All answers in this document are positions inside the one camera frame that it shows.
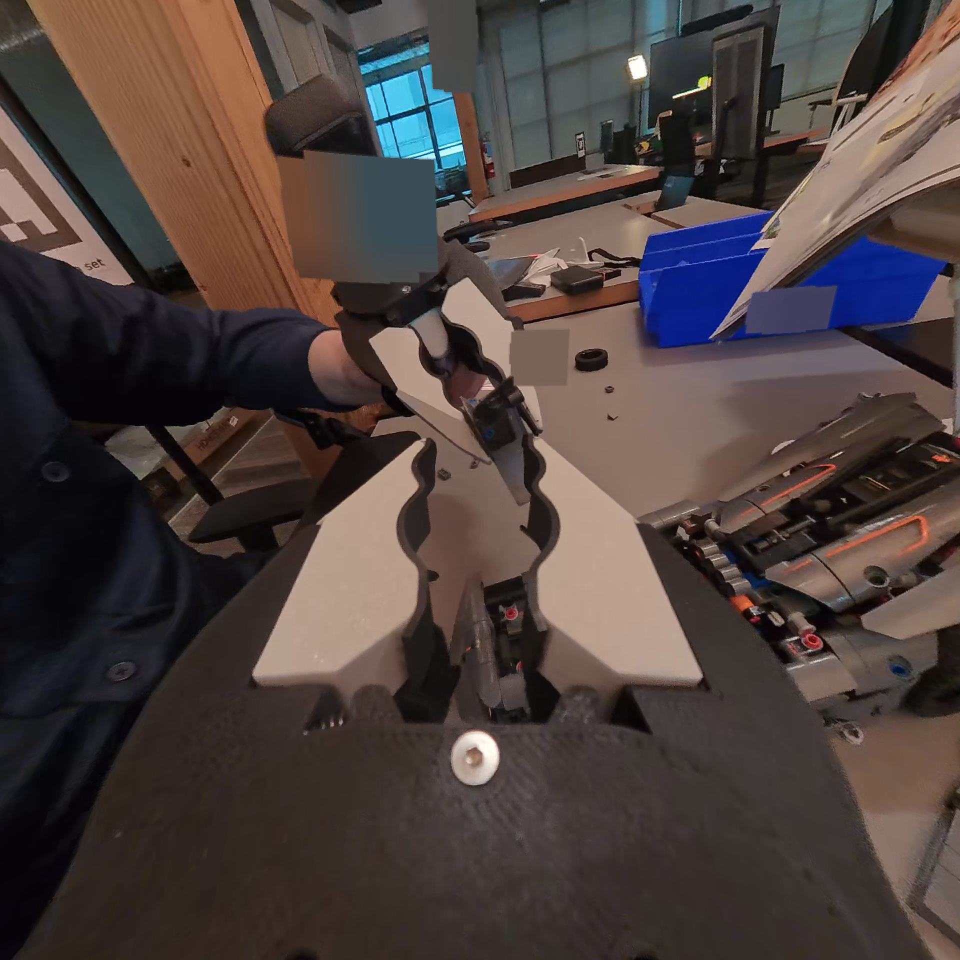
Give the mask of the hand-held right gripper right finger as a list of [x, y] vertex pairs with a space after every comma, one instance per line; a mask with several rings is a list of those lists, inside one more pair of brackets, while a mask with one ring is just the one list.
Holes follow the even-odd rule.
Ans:
[[609, 716], [627, 688], [694, 690], [704, 672], [633, 515], [542, 438], [523, 441], [530, 494], [521, 670], [536, 720], [573, 690]]

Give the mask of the white marker sign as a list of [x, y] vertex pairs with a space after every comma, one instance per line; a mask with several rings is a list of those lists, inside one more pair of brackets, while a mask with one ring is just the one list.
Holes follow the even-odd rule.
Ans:
[[1, 234], [19, 249], [118, 286], [134, 278], [14, 119], [1, 108]]

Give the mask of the black office chair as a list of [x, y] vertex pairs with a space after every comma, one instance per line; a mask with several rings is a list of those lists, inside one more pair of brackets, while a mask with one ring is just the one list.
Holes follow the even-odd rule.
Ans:
[[269, 412], [223, 409], [190, 427], [146, 431], [169, 479], [153, 501], [188, 546], [276, 550], [320, 486]]

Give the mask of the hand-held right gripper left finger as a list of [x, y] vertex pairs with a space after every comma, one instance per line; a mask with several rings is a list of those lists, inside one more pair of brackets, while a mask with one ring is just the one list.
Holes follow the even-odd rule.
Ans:
[[419, 550], [437, 446], [386, 437], [389, 462], [326, 511], [251, 678], [260, 688], [324, 688], [347, 707], [386, 690], [414, 723], [449, 715], [459, 670], [436, 625]]

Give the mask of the blue plastic bin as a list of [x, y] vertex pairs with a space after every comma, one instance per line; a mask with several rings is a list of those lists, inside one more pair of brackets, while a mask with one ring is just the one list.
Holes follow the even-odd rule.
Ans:
[[[651, 237], [638, 275], [644, 330], [659, 348], [709, 342], [757, 270], [756, 248], [770, 211], [690, 226]], [[861, 238], [828, 260], [801, 286], [834, 294], [829, 319], [750, 323], [733, 340], [786, 333], [894, 325], [912, 321], [942, 276], [944, 261]]]

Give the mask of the wooden pillar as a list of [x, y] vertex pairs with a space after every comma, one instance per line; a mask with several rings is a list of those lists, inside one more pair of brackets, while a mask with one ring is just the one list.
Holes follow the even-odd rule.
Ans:
[[271, 98], [235, 3], [29, 6], [205, 305], [331, 321], [330, 283], [293, 264]]

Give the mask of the grey lego car door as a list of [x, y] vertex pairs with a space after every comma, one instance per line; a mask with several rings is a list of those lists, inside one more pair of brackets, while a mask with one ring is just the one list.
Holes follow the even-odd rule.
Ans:
[[462, 402], [465, 423], [519, 506], [530, 501], [524, 444], [544, 431], [540, 405], [535, 387], [519, 387], [511, 377]]

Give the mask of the black monitor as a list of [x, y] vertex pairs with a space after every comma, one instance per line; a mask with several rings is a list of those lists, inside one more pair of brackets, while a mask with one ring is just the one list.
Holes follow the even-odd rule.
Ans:
[[728, 31], [766, 25], [775, 41], [781, 6], [760, 8], [735, 4], [684, 24], [679, 36], [652, 45], [648, 70], [646, 127], [653, 129], [662, 114], [682, 114], [699, 132], [712, 127], [713, 41]]

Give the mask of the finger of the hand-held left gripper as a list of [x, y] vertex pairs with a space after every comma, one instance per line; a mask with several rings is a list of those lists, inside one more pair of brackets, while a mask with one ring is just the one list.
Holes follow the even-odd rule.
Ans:
[[483, 378], [490, 393], [499, 390], [513, 402], [527, 429], [544, 430], [537, 393], [536, 347], [522, 323], [504, 317], [468, 278], [453, 284], [444, 295], [440, 314], [463, 356], [463, 363]]
[[471, 330], [461, 326], [387, 326], [368, 341], [383, 386], [413, 415], [468, 457], [492, 462], [478, 437], [471, 404], [498, 383]]

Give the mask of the lego instruction booklet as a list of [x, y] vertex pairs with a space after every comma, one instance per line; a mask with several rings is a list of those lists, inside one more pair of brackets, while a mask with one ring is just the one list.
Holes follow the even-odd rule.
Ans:
[[913, 198], [958, 183], [959, 3], [950, 2], [764, 229], [763, 257], [711, 340], [746, 323], [756, 294], [807, 280]]

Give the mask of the grey lego car model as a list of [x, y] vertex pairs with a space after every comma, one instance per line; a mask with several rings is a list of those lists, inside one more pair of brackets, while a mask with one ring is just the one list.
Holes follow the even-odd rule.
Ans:
[[[719, 499], [638, 519], [758, 635], [823, 723], [958, 711], [958, 438], [913, 393], [863, 394]], [[524, 574], [467, 581], [451, 658], [493, 720], [536, 719]]]

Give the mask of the background wooden desk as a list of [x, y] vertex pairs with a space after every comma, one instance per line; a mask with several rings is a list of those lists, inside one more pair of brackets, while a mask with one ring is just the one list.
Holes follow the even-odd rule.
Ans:
[[592, 173], [565, 174], [486, 198], [471, 210], [468, 221], [476, 224], [509, 220], [520, 214], [617, 193], [632, 196], [652, 188], [662, 172], [660, 166], [623, 165]]

